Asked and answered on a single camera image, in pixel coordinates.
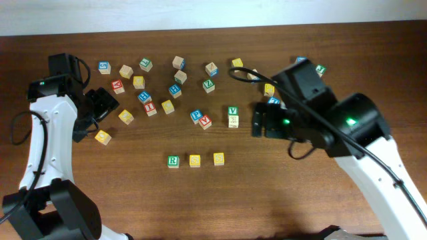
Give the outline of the green R block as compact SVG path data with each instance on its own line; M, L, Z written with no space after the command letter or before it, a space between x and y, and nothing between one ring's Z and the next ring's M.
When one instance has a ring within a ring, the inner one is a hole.
M170 155L167 157L167 166L169 168L179 168L179 157L177 155Z

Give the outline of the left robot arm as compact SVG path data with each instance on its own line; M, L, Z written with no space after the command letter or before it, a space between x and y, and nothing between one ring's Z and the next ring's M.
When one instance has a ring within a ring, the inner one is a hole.
M61 53L48 58L49 76L29 85L26 114L32 128L29 157L18 192L3 198L2 222L22 239L131 239L101 222L97 205L74 183L72 145L119 103L104 88L89 90L84 60Z

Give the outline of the yellow S block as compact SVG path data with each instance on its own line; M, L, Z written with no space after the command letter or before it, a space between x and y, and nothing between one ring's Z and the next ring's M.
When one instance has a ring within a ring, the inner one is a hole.
M201 166L201 156L200 155L190 155L189 156L189 166L190 167L200 167Z
M215 166L220 166L225 164L225 155L224 153L214 153L213 162Z

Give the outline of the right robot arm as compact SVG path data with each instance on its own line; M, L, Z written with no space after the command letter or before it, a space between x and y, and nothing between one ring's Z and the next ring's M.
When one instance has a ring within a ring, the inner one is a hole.
M377 215L389 239L426 238L426 202L411 180L390 126L361 93L337 100L306 59L272 78L284 102L260 103L252 135L310 143L350 176Z

